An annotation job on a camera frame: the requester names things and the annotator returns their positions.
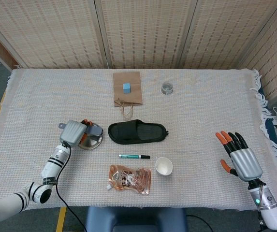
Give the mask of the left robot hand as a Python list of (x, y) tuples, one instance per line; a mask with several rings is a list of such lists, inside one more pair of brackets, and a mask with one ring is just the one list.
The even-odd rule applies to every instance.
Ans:
[(70, 147), (76, 147), (85, 142), (88, 138), (87, 129), (93, 126), (93, 122), (87, 119), (81, 122), (69, 120), (63, 128), (59, 140), (62, 144), (68, 144)]

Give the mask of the white floral paper cup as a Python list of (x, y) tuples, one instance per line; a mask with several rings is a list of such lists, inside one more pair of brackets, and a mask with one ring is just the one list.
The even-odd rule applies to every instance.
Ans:
[(163, 176), (168, 176), (173, 171), (172, 162), (166, 157), (159, 157), (155, 163), (155, 169), (157, 173)]

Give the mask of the green marker pen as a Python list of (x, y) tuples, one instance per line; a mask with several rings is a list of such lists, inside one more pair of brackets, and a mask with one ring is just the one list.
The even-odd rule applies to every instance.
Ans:
[(121, 159), (150, 159), (150, 156), (148, 155), (126, 155), (126, 154), (120, 154), (118, 156)]

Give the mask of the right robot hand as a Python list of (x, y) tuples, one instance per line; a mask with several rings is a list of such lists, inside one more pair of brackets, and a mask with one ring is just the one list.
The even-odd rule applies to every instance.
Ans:
[(261, 178), (263, 174), (262, 168), (254, 152), (248, 147), (241, 134), (221, 131), (215, 133), (215, 135), (223, 145), (233, 164), (231, 168), (225, 160), (222, 159), (220, 161), (221, 166), (227, 173), (233, 174), (245, 182)]

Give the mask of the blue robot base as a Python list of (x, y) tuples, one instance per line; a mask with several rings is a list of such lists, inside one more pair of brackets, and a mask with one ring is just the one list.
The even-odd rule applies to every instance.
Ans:
[(171, 207), (93, 207), (87, 232), (188, 232), (185, 209)]

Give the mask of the brown liquid spout pouch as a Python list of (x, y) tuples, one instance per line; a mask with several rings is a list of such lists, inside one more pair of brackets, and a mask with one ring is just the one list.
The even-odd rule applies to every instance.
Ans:
[(133, 190), (143, 195), (150, 194), (150, 169), (131, 169), (122, 165), (111, 165), (108, 180), (107, 190)]

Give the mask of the small clear round container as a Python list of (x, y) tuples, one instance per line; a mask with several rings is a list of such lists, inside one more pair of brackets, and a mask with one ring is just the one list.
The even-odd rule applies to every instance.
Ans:
[(164, 95), (170, 95), (172, 94), (173, 92), (173, 84), (170, 83), (170, 82), (164, 82), (161, 86), (161, 92), (164, 94)]

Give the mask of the brown paper bag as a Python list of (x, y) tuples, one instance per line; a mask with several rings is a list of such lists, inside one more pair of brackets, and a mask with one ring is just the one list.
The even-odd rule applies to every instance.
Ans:
[[(131, 84), (130, 93), (123, 93), (123, 83)], [(115, 107), (118, 107), (120, 109), (124, 120), (130, 120), (133, 116), (133, 107), (135, 105), (143, 104), (140, 73), (113, 73), (113, 90)]]

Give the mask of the white woven tablecloth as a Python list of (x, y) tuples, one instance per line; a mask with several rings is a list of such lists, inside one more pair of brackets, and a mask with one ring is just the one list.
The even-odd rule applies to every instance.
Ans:
[[(10, 76), (0, 112), (0, 199), (27, 183), (42, 183), (41, 171), (59, 145), (59, 123), (88, 119), (104, 130), (122, 120), (114, 106), (110, 69), (17, 69)], [(162, 124), (161, 142), (119, 145), (108, 134), (91, 151), (72, 150), (58, 187), (43, 207), (170, 206), (255, 209), (247, 183), (220, 164), (228, 154), (215, 133), (240, 133), (253, 150), (262, 181), (277, 201), (277, 152), (265, 136), (259, 75), (242, 70), (140, 70), (143, 104), (133, 118)], [(164, 95), (164, 82), (173, 92)], [(120, 154), (150, 159), (121, 159)], [(157, 173), (168, 158), (173, 171)], [(151, 170), (150, 194), (107, 190), (111, 165)]]

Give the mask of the bamboo folding screen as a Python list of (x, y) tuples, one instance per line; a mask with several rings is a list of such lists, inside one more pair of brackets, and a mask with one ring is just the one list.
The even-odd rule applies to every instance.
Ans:
[(256, 69), (277, 98), (277, 0), (0, 0), (9, 68)]

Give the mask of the black slipper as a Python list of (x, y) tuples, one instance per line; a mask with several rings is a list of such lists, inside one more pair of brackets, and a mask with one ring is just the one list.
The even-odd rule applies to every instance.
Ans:
[(111, 124), (108, 135), (117, 144), (133, 145), (163, 141), (169, 132), (162, 124), (145, 123), (136, 119)]

